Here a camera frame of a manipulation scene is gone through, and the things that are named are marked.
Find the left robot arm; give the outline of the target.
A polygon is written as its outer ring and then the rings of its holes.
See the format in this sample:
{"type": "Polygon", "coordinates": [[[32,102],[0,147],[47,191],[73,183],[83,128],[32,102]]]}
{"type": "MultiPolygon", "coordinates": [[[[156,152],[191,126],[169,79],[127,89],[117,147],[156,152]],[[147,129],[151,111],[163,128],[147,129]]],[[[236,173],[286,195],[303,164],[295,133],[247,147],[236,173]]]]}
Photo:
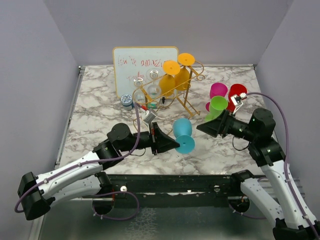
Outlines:
{"type": "Polygon", "coordinates": [[[22,209],[14,210],[24,213],[26,220],[31,221],[64,200],[93,195],[106,197],[113,187],[104,171],[124,159],[122,152],[130,155],[136,149],[150,148],[152,154],[157,155],[179,147],[180,144],[165,134],[156,122],[148,131],[137,133],[131,133],[127,124],[117,123],[106,140],[80,159],[39,175],[25,173],[17,190],[16,206],[22,209]]]}

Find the green wine glass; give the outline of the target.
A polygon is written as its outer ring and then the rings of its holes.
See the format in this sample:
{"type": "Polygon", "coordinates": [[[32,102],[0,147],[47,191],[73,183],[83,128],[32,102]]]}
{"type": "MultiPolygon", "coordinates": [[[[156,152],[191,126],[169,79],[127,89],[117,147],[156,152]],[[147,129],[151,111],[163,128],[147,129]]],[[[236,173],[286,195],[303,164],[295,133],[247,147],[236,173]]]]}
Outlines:
{"type": "Polygon", "coordinates": [[[209,113],[204,118],[205,122],[218,118],[227,107],[228,101],[223,96],[214,96],[209,104],[209,113]]]}

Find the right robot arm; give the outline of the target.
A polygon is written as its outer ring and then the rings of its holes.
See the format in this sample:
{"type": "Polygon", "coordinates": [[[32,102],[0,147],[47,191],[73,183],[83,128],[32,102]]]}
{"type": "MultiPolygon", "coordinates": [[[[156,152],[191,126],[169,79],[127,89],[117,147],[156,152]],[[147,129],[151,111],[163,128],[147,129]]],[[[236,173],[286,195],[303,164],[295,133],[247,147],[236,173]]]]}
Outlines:
{"type": "Polygon", "coordinates": [[[244,194],[258,207],[273,227],[276,240],[318,240],[320,222],[306,205],[285,166],[285,153],[272,137],[275,125],[269,110],[257,108],[249,123],[237,120],[224,110],[218,118],[196,128],[212,137],[233,135],[248,141],[249,154],[268,179],[275,198],[248,170],[233,173],[229,189],[236,196],[244,194]]]}

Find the red wine glass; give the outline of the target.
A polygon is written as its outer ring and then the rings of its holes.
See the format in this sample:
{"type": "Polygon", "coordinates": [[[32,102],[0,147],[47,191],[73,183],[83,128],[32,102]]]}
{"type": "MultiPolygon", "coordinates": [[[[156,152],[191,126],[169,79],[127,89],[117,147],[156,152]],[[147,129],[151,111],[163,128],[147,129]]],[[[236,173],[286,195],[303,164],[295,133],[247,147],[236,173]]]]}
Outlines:
{"type": "Polygon", "coordinates": [[[228,106],[226,109],[230,113],[235,114],[242,107],[242,101],[246,98],[247,92],[247,88],[244,85],[239,83],[233,84],[228,93],[228,106]]]}

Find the pink wine glass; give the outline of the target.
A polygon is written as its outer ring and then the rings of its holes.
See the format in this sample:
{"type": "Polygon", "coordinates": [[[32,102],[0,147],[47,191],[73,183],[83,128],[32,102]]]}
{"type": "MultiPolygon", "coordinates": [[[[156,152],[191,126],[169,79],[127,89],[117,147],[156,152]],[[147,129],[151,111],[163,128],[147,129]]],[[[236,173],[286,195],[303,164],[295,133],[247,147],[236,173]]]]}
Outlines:
{"type": "Polygon", "coordinates": [[[216,82],[211,85],[209,97],[212,99],[215,96],[225,97],[228,92],[228,87],[221,82],[216,82]]]}

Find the teal wine glass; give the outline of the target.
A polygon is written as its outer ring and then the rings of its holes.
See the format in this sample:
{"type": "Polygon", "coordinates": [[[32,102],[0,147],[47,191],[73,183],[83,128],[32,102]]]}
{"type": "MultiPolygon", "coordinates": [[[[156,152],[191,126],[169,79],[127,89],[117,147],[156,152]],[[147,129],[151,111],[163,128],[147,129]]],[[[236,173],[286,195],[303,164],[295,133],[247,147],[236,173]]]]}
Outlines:
{"type": "Polygon", "coordinates": [[[192,123],[187,118],[179,118],[173,123],[173,135],[175,141],[180,144],[176,151],[180,154],[189,154],[195,148],[195,141],[192,138],[192,123]]]}

